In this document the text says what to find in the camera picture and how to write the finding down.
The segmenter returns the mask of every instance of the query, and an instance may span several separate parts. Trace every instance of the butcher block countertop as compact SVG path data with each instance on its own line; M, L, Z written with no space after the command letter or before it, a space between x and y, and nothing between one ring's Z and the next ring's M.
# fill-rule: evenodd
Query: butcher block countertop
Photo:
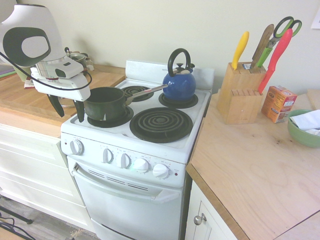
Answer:
M320 239L320 148L259 113L226 125L212 96L187 172L238 240ZM306 94L293 109L312 109Z
M94 65L90 89L114 87L125 77L122 67ZM61 124L77 113L75 107L63 108L60 117L44 93L35 88L24 89L24 82L17 74L0 80L0 124L58 138Z

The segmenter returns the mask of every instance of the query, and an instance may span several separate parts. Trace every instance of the wooden floor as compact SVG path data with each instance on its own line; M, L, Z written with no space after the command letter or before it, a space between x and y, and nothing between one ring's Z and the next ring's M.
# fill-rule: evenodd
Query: wooden floor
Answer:
M20 214L27 219L32 219L32 224L26 224L16 217L13 217L15 220L15 225L24 229L36 240L71 240L72 238L74 238L74 240L100 239L97 238L97 235L93 232L74 226L70 223L62 221L58 218L50 216L46 213L43 213L1 195L0 206L16 212L17 214ZM0 211L0 213L4 218L12 218L11 215L3 211Z

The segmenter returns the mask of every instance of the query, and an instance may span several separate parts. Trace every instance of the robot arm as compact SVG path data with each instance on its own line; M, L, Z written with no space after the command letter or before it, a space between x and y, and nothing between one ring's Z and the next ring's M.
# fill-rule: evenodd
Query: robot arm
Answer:
M41 5L17 4L0 24L0 58L19 67L32 67L34 87L47 94L58 114L64 111L58 97L73 99L83 121L83 101L90 96L83 66L66 56L55 20Z

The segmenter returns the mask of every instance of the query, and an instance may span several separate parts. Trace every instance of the wooden knife block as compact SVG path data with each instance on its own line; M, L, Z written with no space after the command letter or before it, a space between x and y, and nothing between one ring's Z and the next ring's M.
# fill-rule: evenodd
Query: wooden knife block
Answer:
M261 106L258 87L266 70L263 66L246 70L243 64L250 62L239 62L236 70L229 62L226 68L216 106L225 124L254 123Z

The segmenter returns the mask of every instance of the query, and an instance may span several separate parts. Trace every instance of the orange box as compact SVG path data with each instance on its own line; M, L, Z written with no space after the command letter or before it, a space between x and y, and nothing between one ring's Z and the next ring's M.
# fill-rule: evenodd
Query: orange box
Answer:
M269 87L261 112L274 123L283 123L288 119L297 95L282 86Z

